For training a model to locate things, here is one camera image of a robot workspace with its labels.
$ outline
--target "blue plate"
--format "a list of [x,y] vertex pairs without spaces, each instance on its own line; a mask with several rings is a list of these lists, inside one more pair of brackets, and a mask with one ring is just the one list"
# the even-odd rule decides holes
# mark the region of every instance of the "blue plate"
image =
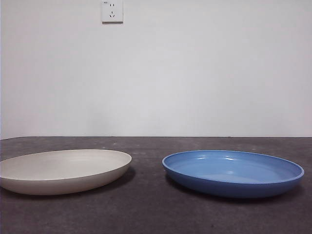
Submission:
[[177,183],[224,197],[257,198],[296,186],[304,171],[288,160],[255,153],[199,150],[165,157],[162,164]]

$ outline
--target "white bowl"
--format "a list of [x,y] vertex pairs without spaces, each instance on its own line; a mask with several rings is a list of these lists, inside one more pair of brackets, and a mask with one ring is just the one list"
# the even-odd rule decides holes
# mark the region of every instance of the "white bowl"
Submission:
[[129,168],[131,156],[112,150],[64,150],[0,162],[1,187],[20,194],[59,195],[108,184]]

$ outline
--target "gray countertop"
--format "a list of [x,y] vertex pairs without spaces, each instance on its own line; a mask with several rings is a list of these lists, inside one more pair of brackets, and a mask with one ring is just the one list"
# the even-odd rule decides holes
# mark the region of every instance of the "gray countertop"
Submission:
[[[69,149],[118,150],[133,161],[120,179],[86,192],[30,196],[1,189],[1,234],[312,233],[312,138],[20,137],[1,141],[1,160]],[[165,156],[204,149],[282,157],[305,175],[295,189],[263,199],[205,195],[166,176]]]

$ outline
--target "wall socket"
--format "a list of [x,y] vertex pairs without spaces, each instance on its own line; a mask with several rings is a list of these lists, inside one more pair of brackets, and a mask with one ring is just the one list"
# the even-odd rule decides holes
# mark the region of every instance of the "wall socket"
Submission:
[[123,0],[102,0],[102,23],[123,23]]

